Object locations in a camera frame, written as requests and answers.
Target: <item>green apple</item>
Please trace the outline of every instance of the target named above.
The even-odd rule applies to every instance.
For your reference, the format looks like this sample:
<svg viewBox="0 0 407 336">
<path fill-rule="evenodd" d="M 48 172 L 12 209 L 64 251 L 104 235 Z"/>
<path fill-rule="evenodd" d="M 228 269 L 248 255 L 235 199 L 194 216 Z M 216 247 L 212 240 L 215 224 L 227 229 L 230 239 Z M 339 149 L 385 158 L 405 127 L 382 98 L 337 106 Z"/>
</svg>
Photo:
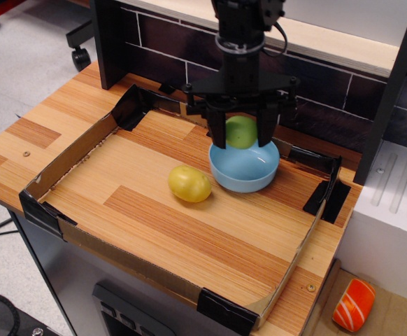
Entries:
<svg viewBox="0 0 407 336">
<path fill-rule="evenodd" d="M 235 115 L 225 123 L 227 144 L 231 147 L 246 149 L 258 139 L 257 123 L 249 117 Z"/>
</svg>

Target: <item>blue bowl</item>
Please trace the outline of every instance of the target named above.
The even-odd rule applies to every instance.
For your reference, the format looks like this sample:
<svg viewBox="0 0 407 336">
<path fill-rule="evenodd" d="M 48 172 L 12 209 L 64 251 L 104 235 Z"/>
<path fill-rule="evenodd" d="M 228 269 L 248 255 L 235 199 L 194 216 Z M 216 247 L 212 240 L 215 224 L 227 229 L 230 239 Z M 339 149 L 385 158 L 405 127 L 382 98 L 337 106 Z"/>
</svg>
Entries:
<svg viewBox="0 0 407 336">
<path fill-rule="evenodd" d="M 247 149 L 229 145 L 221 149 L 211 144 L 208 156 L 216 181 L 238 193 L 253 193 L 266 187 L 275 177 L 280 162 L 280 153 L 273 142 L 259 147 L 256 141 Z"/>
</svg>

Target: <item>black frame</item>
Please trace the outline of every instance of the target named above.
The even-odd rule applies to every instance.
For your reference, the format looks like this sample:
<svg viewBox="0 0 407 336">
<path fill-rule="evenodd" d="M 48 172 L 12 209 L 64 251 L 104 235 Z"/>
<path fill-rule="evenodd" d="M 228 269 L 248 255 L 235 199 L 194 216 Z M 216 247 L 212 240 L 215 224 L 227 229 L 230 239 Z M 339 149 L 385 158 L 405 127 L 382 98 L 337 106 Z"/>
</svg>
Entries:
<svg viewBox="0 0 407 336">
<path fill-rule="evenodd" d="M 401 42 L 397 58 L 394 61 L 394 66 L 390 73 L 390 77 L 388 78 L 383 97 L 380 100 L 378 112 L 373 122 L 370 135 L 366 140 L 362 159 L 353 180 L 355 183 L 360 185 L 365 184 L 366 178 L 382 143 L 384 132 L 387 129 L 390 118 L 392 117 L 394 106 L 398 101 L 406 76 L 407 29 Z"/>
</svg>

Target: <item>wooden surface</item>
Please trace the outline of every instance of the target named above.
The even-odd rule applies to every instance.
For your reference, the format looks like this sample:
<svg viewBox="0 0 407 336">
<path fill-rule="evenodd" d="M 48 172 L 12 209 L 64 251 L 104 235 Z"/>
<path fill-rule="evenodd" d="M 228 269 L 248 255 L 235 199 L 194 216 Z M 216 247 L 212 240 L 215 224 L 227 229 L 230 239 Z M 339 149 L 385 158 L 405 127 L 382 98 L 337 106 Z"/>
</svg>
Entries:
<svg viewBox="0 0 407 336">
<path fill-rule="evenodd" d="M 137 80 L 129 75 L 109 91 L 102 90 L 98 66 L 93 63 L 0 134 L 0 204 L 22 214 L 18 193 L 106 115 Z M 151 90 L 153 85 L 141 83 Z M 146 132 L 155 136 L 143 136 Z M 105 240 L 243 305 L 270 293 L 312 221 L 300 208 L 320 178 L 282 160 L 273 185 L 259 193 L 230 193 L 211 178 L 213 194 L 207 202 L 183 204 L 169 193 L 166 174 L 184 162 L 210 177 L 204 159 L 209 143 L 201 127 L 158 112 L 149 113 L 132 133 L 113 135 L 46 196 L 79 222 L 66 240 L 71 237 L 72 244 L 77 244 L 78 232 Z M 190 146 L 193 155 L 171 149 L 179 145 Z M 322 147 L 330 153 L 339 149 L 329 144 Z M 113 165 L 108 155 L 121 164 Z M 90 187 L 81 176 L 95 184 Z M 336 223 L 320 221 L 277 305 L 254 335 L 301 332 L 359 195 L 353 176 L 353 171 L 342 169 L 341 178 L 352 191 Z M 292 185 L 292 190 L 286 190 L 286 185 Z M 316 291 L 307 289 L 310 284 Z"/>
</svg>

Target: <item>orange sushi toy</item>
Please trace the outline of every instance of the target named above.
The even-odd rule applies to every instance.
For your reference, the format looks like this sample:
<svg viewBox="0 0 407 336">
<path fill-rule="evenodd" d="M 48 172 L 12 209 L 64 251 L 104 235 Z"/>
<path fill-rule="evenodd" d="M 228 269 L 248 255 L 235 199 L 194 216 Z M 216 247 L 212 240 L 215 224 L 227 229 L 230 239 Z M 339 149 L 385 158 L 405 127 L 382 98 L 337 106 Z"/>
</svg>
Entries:
<svg viewBox="0 0 407 336">
<path fill-rule="evenodd" d="M 365 281 L 353 279 L 334 310 L 332 319 L 348 331 L 358 331 L 369 317 L 375 289 Z"/>
</svg>

